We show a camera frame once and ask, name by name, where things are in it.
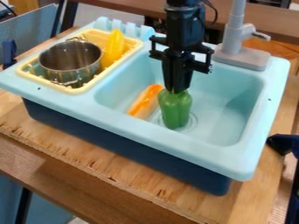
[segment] orange object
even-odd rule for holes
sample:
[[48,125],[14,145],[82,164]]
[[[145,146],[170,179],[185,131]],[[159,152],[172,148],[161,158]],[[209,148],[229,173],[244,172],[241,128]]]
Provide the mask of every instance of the orange object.
[[124,52],[125,39],[120,30],[112,31],[101,57],[101,70],[111,66]]
[[147,119],[157,108],[157,95],[163,89],[160,85],[150,85],[144,89],[128,110],[128,114],[140,119]]

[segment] dark blue sink base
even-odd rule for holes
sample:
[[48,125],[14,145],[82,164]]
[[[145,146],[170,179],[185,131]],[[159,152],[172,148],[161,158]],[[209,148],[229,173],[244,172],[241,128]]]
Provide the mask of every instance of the dark blue sink base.
[[222,196],[227,193],[231,184],[230,178],[217,172],[207,170],[181,158],[173,157],[167,153],[118,136],[69,115],[41,106],[33,101],[23,100],[29,115],[33,119],[116,154],[133,159],[140,164],[147,165],[152,169],[182,180],[206,192]]

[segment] cable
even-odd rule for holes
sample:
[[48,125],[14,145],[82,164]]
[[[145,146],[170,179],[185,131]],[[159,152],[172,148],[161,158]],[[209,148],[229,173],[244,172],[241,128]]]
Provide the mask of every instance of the cable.
[[17,13],[14,10],[12,10],[6,3],[0,1],[0,4],[2,4],[6,9],[8,9],[8,11],[10,11],[15,17],[17,17]]
[[215,18],[214,18],[214,20],[212,21],[212,25],[214,25],[214,24],[217,22],[217,20],[218,20],[218,11],[217,11],[217,9],[214,7],[214,5],[213,5],[209,0],[203,0],[203,2],[204,2],[207,6],[209,6],[211,9],[213,9],[213,10],[215,11]]

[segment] sink drain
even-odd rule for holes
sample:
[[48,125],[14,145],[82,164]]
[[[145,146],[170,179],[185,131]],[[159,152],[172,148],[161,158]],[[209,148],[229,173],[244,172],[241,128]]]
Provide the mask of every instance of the sink drain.
[[[164,125],[162,114],[159,115],[157,119],[157,124],[167,129],[167,127]],[[174,130],[177,132],[188,133],[196,129],[197,126],[198,126],[198,118],[193,113],[190,113],[188,123],[184,127],[174,129]]]

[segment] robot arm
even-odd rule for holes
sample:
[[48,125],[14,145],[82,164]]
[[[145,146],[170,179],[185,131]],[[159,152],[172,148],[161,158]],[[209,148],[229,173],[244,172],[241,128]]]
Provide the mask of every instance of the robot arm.
[[[167,35],[151,37],[149,56],[161,60],[164,84],[168,91],[178,94],[191,83],[193,71],[208,74],[213,49],[202,45],[205,34],[205,6],[201,0],[167,0]],[[161,52],[156,43],[168,48]],[[206,54],[205,62],[196,61],[191,53]]]

